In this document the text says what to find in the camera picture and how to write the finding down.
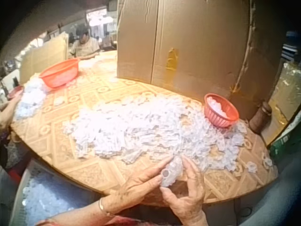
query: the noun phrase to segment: tape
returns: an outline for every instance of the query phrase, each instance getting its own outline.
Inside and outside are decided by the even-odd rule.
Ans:
[[[166,71],[164,74],[164,83],[168,86],[173,86],[174,76],[178,66],[179,50],[171,48],[168,52]]]

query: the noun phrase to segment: cardboard sheet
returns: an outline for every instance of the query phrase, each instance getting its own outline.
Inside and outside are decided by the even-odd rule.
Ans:
[[[118,11],[118,77],[150,83],[158,0],[123,0]]]
[[[26,53],[20,68],[20,84],[26,83],[35,73],[40,73],[46,68],[66,60],[67,51],[68,34],[63,32],[42,47],[34,48]]]
[[[118,77],[200,101],[217,93],[251,119],[275,86],[285,37],[269,2],[121,0]]]
[[[246,48],[248,4],[242,1],[160,0],[151,83],[203,100],[230,94]],[[170,49],[178,50],[174,75],[166,76]]]

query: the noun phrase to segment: table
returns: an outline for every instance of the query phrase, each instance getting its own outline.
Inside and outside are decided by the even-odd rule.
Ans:
[[[177,95],[166,89],[136,81],[116,78],[117,52],[101,53],[98,59],[80,62],[77,79],[66,87],[52,90],[42,106],[32,118],[17,121],[12,129],[17,135],[51,167],[63,175],[95,191],[112,194],[135,172],[150,166],[153,162],[148,155],[141,156],[134,164],[126,165],[118,156],[102,159],[93,150],[86,159],[75,155],[75,142],[63,133],[62,123],[77,118],[81,106],[92,107],[100,100],[118,102],[126,95],[165,94]],[[64,103],[54,106],[55,98],[64,97]],[[220,202],[250,193],[277,177],[275,166],[265,168],[262,156],[268,151],[262,139],[247,128],[245,144],[240,148],[237,169],[207,169],[205,179],[205,203]],[[257,164],[257,173],[249,173],[246,164]],[[187,179],[184,174],[172,186],[178,195],[186,195]],[[164,206],[161,192],[153,191],[143,204]]]

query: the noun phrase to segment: silver bracelet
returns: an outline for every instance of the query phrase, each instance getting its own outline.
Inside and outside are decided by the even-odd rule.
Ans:
[[[111,213],[107,212],[107,211],[103,208],[103,205],[102,205],[102,198],[98,201],[98,206],[99,206],[100,210],[101,210],[107,217],[111,217],[111,218],[115,217],[114,214],[111,214]]]

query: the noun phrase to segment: finger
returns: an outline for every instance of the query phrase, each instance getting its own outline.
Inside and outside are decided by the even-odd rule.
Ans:
[[[204,175],[203,175],[202,171],[199,169],[199,167],[195,164],[195,162],[194,162],[192,159],[190,159],[190,158],[188,158],[188,157],[186,157],[186,156],[184,156],[184,155],[183,155],[183,157],[184,157],[184,158],[191,164],[191,166],[193,167],[194,171],[196,172],[196,174],[197,174],[197,176],[198,176],[199,182],[200,182],[201,184],[204,184]]]
[[[155,188],[159,187],[162,182],[162,179],[163,179],[162,175],[158,175],[146,181],[145,183],[138,185],[137,189],[142,194],[142,196],[145,196]]]
[[[167,187],[160,187],[160,190],[162,192],[163,199],[169,204],[169,205],[175,205],[178,201],[177,196]]]
[[[138,175],[138,179],[141,182],[146,182],[149,179],[153,178],[154,176],[158,175],[162,169],[165,168],[165,166],[170,163],[170,161],[173,159],[172,156],[163,159],[162,161],[160,161],[159,163],[157,163],[156,165],[150,166],[147,169],[145,169],[140,175]]]
[[[182,162],[188,178],[187,187],[188,187],[189,197],[197,197],[198,185],[199,185],[198,176],[195,173],[192,165],[183,157],[182,157]]]

